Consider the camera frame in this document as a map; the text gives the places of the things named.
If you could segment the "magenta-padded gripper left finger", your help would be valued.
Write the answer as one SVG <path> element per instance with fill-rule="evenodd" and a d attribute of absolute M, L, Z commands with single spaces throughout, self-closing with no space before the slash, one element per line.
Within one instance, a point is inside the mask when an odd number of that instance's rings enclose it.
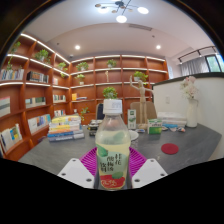
<path fill-rule="evenodd" d="M 96 148 L 89 150 L 80 159 L 72 158 L 58 176 L 78 186 L 93 189 L 97 174 Z"/>

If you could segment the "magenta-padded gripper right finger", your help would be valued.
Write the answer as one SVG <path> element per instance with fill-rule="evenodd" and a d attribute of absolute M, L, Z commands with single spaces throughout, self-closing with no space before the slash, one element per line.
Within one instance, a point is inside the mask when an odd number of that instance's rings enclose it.
<path fill-rule="evenodd" d="M 128 187 L 136 189 L 167 176 L 156 159 L 147 159 L 134 148 L 130 149 Z"/>

